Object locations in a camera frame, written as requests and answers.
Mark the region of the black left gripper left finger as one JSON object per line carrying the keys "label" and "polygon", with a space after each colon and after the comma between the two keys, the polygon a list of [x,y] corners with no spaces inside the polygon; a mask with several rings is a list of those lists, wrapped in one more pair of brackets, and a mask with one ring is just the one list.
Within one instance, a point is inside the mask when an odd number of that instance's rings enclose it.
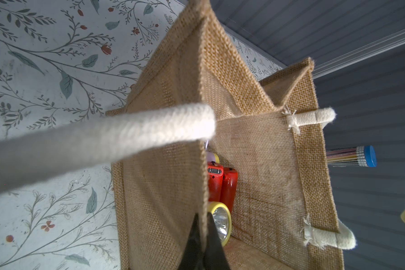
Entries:
{"label": "black left gripper left finger", "polygon": [[185,250],[183,252],[181,263],[178,270],[202,270],[203,255],[202,255],[200,230],[199,230],[199,215],[195,214],[189,238]]}

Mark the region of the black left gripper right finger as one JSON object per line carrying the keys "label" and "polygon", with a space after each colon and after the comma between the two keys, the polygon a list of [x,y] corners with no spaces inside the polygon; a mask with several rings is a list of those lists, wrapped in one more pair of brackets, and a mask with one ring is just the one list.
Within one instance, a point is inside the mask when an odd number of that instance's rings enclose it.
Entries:
{"label": "black left gripper right finger", "polygon": [[221,240],[218,236],[217,227],[211,213],[207,213],[208,236],[207,246],[203,257],[205,270],[230,270]]}

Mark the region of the purple flashlight row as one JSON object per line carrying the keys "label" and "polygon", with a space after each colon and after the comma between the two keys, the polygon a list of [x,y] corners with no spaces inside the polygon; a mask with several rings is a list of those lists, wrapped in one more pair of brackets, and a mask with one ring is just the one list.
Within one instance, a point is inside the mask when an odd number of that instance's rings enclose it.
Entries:
{"label": "purple flashlight row", "polygon": [[232,218],[227,205],[222,202],[210,201],[208,204],[208,212],[212,214],[219,239],[223,247],[225,247],[232,233]]}

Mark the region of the red flashlight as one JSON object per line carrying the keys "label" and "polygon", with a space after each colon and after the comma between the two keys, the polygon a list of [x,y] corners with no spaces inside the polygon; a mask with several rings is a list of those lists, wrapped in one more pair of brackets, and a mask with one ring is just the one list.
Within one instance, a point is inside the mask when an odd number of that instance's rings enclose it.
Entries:
{"label": "red flashlight", "polygon": [[238,176],[239,174],[235,169],[224,167],[219,201],[228,208],[230,213],[232,213],[234,207]]}
{"label": "red flashlight", "polygon": [[208,162],[209,201],[220,201],[224,167],[215,162]]}

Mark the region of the brown burlap tote bag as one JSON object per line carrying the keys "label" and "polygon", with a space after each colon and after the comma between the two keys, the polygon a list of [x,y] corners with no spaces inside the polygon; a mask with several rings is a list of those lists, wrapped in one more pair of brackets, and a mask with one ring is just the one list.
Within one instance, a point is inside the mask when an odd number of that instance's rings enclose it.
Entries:
{"label": "brown burlap tote bag", "polygon": [[244,117],[217,74],[200,64],[203,21],[122,116],[113,109],[0,140],[0,195],[102,164],[111,166],[120,269],[174,270],[180,264],[204,169],[206,135],[224,166],[238,171],[233,234],[225,247],[233,269],[306,269],[302,183],[295,137],[279,112]]}

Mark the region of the steel bottle blue cap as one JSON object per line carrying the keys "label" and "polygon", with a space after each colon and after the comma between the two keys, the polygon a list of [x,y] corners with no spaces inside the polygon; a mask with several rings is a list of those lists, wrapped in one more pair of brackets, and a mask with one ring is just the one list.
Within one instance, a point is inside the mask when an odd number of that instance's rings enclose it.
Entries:
{"label": "steel bottle blue cap", "polygon": [[335,167],[377,167],[373,146],[357,146],[326,151],[327,164]]}

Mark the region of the floral table mat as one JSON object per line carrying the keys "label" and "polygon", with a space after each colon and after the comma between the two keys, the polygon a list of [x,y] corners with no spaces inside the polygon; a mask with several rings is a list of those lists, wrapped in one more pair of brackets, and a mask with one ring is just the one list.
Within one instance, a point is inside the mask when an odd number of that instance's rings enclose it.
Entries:
{"label": "floral table mat", "polygon": [[[122,107],[185,1],[0,1],[0,140]],[[118,270],[111,166],[0,195],[0,270]]]}

